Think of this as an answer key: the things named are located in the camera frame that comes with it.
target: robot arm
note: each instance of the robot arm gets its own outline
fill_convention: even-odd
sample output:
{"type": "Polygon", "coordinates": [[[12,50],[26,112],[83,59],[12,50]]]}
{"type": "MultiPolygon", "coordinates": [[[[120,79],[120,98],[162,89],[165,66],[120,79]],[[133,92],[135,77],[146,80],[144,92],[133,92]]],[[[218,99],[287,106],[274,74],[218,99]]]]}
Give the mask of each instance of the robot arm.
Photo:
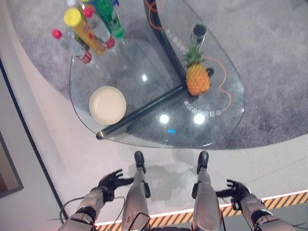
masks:
{"type": "Polygon", "coordinates": [[[255,231],[295,231],[290,224],[274,217],[246,186],[232,180],[227,180],[227,182],[232,188],[232,208],[241,210],[255,231]]]}
{"type": "Polygon", "coordinates": [[[115,189],[134,181],[134,178],[120,179],[121,176],[121,169],[105,176],[98,186],[84,197],[76,212],[58,231],[95,231],[95,220],[104,204],[115,198],[115,189]]]}
{"type": "Polygon", "coordinates": [[[253,194],[249,194],[241,200],[241,207],[243,216],[256,231],[295,231],[290,224],[274,217],[253,194]]]}

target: glass table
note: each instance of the glass table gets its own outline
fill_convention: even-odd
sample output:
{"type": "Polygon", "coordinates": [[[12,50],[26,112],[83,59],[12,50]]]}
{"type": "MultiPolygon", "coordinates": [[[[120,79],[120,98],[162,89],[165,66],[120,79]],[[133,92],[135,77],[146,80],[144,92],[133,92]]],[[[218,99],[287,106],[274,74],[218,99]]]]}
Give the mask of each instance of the glass table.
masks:
{"type": "Polygon", "coordinates": [[[207,29],[201,50],[210,90],[191,96],[184,53],[202,20],[185,0],[122,1],[125,29],[112,50],[84,65],[72,58],[70,95],[76,114],[98,139],[148,147],[198,148],[232,132],[244,111],[244,89],[232,62],[207,29]],[[102,86],[118,88],[127,110],[115,125],[91,116],[89,101],[102,86]]]}

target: black pole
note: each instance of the black pole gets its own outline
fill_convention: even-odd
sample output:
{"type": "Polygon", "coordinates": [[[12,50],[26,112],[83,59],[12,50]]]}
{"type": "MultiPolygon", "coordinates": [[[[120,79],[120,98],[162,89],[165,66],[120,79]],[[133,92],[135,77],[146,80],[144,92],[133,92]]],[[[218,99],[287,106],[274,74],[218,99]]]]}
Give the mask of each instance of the black pole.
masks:
{"type": "Polygon", "coordinates": [[[102,139],[106,139],[106,138],[111,137],[112,134],[116,130],[124,127],[125,125],[129,124],[130,122],[132,122],[132,121],[134,121],[138,118],[145,116],[146,114],[150,113],[155,108],[161,106],[165,102],[168,102],[170,99],[177,96],[178,94],[180,94],[181,92],[183,92],[186,89],[187,89],[186,83],[182,83],[182,84],[178,85],[177,87],[175,87],[174,89],[165,93],[164,95],[156,98],[155,100],[147,103],[145,106],[139,108],[137,111],[127,115],[126,117],[121,119],[116,124],[110,125],[110,126],[104,128],[103,130],[99,131],[98,133],[96,133],[96,138],[99,139],[99,140],[102,140],[102,139]]]}

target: pineapple crown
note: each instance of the pineapple crown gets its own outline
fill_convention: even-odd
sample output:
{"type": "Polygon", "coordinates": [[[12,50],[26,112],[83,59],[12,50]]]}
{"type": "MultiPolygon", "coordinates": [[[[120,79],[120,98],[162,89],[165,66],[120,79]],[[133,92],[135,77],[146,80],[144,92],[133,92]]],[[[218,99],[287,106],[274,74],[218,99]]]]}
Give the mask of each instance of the pineapple crown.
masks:
{"type": "Polygon", "coordinates": [[[184,55],[186,66],[190,67],[203,62],[204,60],[201,59],[202,54],[203,52],[200,52],[200,47],[198,47],[197,44],[191,44],[189,46],[189,51],[184,55]]]}

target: blue light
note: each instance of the blue light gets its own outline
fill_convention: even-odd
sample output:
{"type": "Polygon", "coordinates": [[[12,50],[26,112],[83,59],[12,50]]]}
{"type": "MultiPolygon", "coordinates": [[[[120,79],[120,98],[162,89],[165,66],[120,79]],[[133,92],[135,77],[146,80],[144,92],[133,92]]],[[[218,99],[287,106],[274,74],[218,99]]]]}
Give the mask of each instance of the blue light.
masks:
{"type": "Polygon", "coordinates": [[[168,133],[176,133],[177,131],[175,129],[168,129],[168,133]]]}

